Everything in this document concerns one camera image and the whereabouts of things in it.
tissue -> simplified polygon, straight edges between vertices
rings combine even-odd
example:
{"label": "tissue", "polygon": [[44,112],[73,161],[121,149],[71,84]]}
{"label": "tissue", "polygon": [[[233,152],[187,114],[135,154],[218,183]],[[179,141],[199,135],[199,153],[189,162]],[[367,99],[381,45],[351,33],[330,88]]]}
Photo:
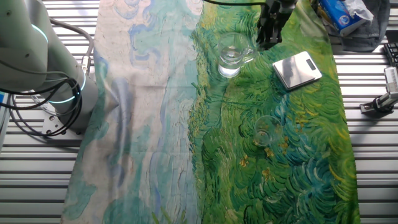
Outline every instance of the tissue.
{"label": "tissue", "polygon": [[373,20],[373,14],[366,8],[362,0],[345,0],[343,2],[352,18],[357,15],[367,21]]}

glass mug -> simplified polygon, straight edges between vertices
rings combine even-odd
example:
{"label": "glass mug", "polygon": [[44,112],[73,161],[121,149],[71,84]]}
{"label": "glass mug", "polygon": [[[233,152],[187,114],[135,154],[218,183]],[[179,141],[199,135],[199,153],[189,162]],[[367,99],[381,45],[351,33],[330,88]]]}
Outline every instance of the glass mug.
{"label": "glass mug", "polygon": [[255,50],[250,48],[248,38],[238,33],[227,33],[218,41],[218,71],[226,77],[238,75],[242,65],[254,59]]}
{"label": "glass mug", "polygon": [[268,146],[282,137],[283,127],[273,116],[262,116],[254,125],[253,141],[257,146]]}

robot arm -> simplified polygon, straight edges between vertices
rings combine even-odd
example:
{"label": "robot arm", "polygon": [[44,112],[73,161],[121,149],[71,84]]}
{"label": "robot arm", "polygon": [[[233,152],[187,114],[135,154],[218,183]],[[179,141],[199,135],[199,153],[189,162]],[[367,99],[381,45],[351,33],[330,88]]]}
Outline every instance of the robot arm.
{"label": "robot arm", "polygon": [[257,23],[259,29],[257,43],[265,50],[282,42],[280,32],[289,20],[297,0],[267,0],[261,6],[261,15]]}
{"label": "robot arm", "polygon": [[[82,68],[78,64],[53,31],[41,0],[0,1],[1,89],[41,91],[59,84],[65,78],[76,80],[84,103],[72,127],[82,130],[88,125],[98,98],[95,82],[85,75],[83,69],[87,67]],[[41,95],[48,98],[50,92]],[[64,114],[75,106],[73,99],[71,86],[63,85],[49,102],[56,112]],[[59,118],[64,123],[70,116]]]}

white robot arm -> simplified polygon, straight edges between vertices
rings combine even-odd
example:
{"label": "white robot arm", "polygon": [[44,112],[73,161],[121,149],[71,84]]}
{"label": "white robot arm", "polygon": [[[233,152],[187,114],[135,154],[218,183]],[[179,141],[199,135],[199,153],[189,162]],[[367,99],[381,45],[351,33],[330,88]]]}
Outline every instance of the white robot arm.
{"label": "white robot arm", "polygon": [[[90,66],[89,57],[85,56],[84,61],[82,67],[56,36],[41,0],[0,1],[0,89],[40,92],[66,78],[76,80],[83,104],[71,128],[81,131],[87,127],[98,98],[95,82],[85,74]],[[48,98],[50,93],[41,95]],[[50,97],[49,103],[56,112],[64,114],[75,106],[74,97],[72,87],[65,84]],[[66,123],[70,116],[59,118]]]}

aluminum profile table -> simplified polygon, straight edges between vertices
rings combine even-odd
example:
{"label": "aluminum profile table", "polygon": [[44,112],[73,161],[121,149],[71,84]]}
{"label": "aluminum profile table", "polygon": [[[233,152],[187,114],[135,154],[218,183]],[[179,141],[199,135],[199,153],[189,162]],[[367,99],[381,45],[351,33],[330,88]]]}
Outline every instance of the aluminum profile table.
{"label": "aluminum profile table", "polygon": [[[94,37],[100,1],[43,2],[51,17],[76,25]],[[398,0],[391,3],[388,29],[398,30]],[[80,60],[88,41],[61,27],[54,29]],[[343,52],[337,39],[331,41],[356,158],[361,221],[398,223],[398,111],[382,119],[369,119],[359,110],[360,103],[386,92],[383,69],[387,60],[382,46],[373,53],[359,54]],[[23,105],[34,103],[26,97],[18,97],[17,101]],[[41,129],[43,111],[21,114],[30,125]],[[46,144],[10,122],[0,153],[0,223],[59,223],[79,145],[79,141]]]}

